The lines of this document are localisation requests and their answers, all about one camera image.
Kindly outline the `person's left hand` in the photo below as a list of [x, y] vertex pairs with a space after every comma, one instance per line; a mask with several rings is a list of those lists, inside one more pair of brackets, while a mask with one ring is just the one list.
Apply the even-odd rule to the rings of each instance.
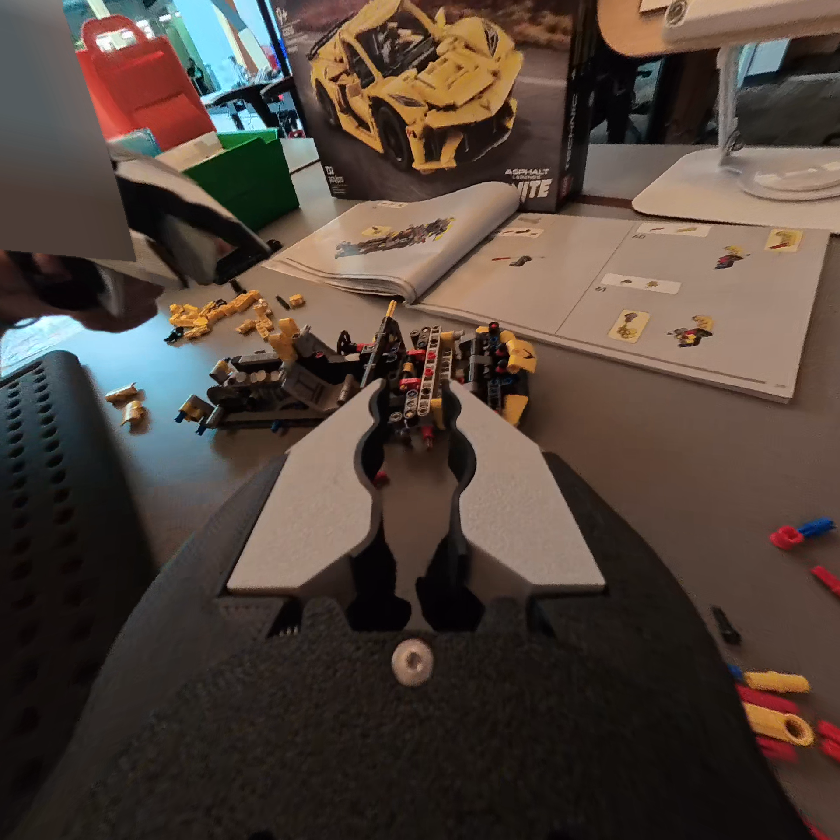
[[1, 334], [44, 317], [66, 316], [92, 331], [120, 333], [136, 329], [158, 312], [158, 299], [165, 288], [156, 283], [122, 276], [120, 301], [106, 306], [96, 302], [88, 309], [50, 305], [27, 282], [9, 252], [1, 252]]

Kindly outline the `pile of yellow lego parts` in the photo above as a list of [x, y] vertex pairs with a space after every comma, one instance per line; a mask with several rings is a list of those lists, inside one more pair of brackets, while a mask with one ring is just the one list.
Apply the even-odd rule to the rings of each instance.
[[197, 341], [209, 335], [219, 322], [245, 315], [248, 318], [236, 328], [236, 333], [242, 336], [255, 333], [261, 340], [271, 343], [275, 335], [294, 338], [301, 333], [294, 318], [275, 319], [270, 302], [258, 290], [247, 290], [230, 301], [219, 298], [201, 307], [188, 303], [171, 304], [171, 330], [164, 338], [164, 343], [176, 345]]

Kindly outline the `black perforated chair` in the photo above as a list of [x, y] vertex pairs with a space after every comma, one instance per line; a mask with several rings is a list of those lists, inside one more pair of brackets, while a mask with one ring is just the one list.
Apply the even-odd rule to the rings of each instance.
[[20, 823], [154, 578], [92, 383], [52, 351], [1, 385], [1, 829]]

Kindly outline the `lego set box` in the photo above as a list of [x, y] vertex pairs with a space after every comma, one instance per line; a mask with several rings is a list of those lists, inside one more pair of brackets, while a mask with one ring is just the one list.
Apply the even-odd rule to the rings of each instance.
[[554, 213], [582, 191], [599, 30], [586, 1], [274, 2], [333, 198], [480, 182]]

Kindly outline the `red plastic container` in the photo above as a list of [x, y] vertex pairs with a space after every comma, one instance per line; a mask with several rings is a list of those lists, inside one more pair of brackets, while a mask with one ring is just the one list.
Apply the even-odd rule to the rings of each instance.
[[162, 151], [216, 129], [170, 40], [148, 38], [129, 18], [91, 18], [76, 53], [101, 132], [114, 141], [151, 131]]

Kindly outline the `white stand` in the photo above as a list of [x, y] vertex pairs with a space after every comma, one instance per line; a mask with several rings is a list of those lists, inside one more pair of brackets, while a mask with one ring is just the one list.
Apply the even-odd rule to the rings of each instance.
[[739, 60], [759, 32], [838, 30], [836, 1], [671, 2], [661, 35], [669, 46], [719, 47], [717, 151], [686, 154], [633, 199], [649, 216], [839, 232], [838, 148], [749, 146], [737, 118]]

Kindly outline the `lego instruction booklet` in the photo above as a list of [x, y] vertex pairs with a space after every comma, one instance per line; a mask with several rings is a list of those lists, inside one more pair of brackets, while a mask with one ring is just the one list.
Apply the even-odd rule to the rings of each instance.
[[789, 402], [830, 233], [520, 212], [510, 184], [354, 204], [269, 268]]

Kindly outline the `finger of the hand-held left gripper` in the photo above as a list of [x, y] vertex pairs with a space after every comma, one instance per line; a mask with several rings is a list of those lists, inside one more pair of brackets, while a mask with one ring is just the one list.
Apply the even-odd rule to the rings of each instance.
[[178, 221], [232, 249], [264, 250], [264, 241], [192, 178], [157, 158], [112, 150], [112, 168], [129, 230], [164, 243], [164, 223]]
[[156, 236], [141, 246], [141, 265], [158, 277], [174, 278], [199, 286], [217, 281], [220, 241], [181, 219], [165, 219]]

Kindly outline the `lego car model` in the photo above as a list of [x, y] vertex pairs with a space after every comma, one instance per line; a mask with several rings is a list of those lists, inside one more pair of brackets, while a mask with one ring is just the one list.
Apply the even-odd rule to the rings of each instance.
[[196, 433], [269, 429], [273, 434], [315, 427], [375, 380], [386, 388], [386, 428], [411, 442], [420, 434], [427, 448], [445, 429], [447, 383], [463, 385], [510, 425], [519, 426], [529, 403], [529, 378], [538, 367], [533, 345], [492, 321], [470, 331], [435, 324], [403, 336], [391, 301], [372, 340], [357, 342], [342, 331], [335, 346], [308, 325], [294, 338], [252, 353], [218, 360], [206, 396], [190, 395], [177, 424]]

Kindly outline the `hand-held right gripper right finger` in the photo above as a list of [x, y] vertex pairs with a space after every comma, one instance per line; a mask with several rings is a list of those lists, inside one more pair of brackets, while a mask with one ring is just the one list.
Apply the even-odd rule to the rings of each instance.
[[450, 535], [481, 600], [583, 595], [604, 576], [540, 447], [463, 385], [449, 386]]

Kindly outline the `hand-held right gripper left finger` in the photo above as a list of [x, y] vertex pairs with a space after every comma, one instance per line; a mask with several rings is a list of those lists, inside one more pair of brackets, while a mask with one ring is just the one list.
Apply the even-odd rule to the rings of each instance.
[[373, 381], [288, 449], [228, 593], [355, 593], [352, 560], [382, 525], [382, 396], [385, 381]]

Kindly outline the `pile of red blue pins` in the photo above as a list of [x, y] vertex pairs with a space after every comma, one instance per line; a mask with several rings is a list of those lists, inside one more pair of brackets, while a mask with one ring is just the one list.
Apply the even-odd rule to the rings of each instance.
[[[791, 552], [832, 532], [838, 532], [835, 521], [822, 517], [797, 527], [779, 527], [772, 531], [769, 540], [778, 550]], [[824, 591], [838, 601], [838, 576], [820, 564], [809, 571]], [[722, 607], [711, 605], [709, 609], [721, 641], [739, 646], [742, 636]], [[838, 768], [838, 725], [825, 719], [816, 719], [812, 725], [802, 717], [797, 704], [787, 699], [788, 695], [811, 692], [806, 677], [772, 670], [749, 671], [737, 665], [727, 667], [754, 740], [765, 759], [771, 763], [796, 763], [798, 752], [816, 749]]]

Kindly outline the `green plastic bin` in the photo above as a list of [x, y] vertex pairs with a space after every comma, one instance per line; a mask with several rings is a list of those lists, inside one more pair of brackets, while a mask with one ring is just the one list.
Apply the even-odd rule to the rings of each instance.
[[219, 150], [184, 174], [258, 232], [299, 209], [300, 201], [277, 129], [223, 132]]

